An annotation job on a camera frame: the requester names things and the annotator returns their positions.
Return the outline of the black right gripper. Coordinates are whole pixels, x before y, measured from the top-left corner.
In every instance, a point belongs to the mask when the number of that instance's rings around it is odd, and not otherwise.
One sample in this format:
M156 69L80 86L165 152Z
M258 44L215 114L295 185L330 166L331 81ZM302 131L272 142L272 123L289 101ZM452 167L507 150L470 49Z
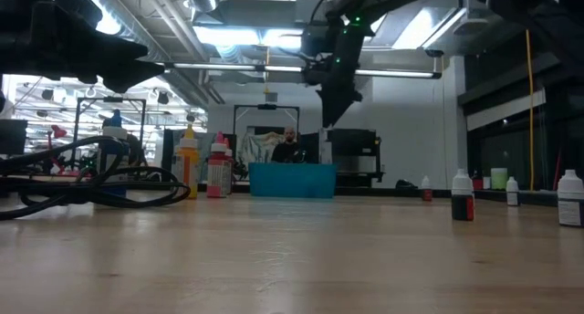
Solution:
M367 28L349 24L339 29L334 42L332 62L318 96L322 102L322 126L334 126L362 95L355 90L354 79Z

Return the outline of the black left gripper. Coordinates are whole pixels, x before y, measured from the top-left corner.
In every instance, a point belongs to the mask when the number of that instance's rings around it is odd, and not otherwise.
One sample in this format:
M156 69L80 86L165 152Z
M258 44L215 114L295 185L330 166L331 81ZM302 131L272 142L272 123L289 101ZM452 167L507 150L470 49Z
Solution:
M141 60L146 46L96 30L102 17L91 0L1 0L1 71L102 79L116 93L164 73Z

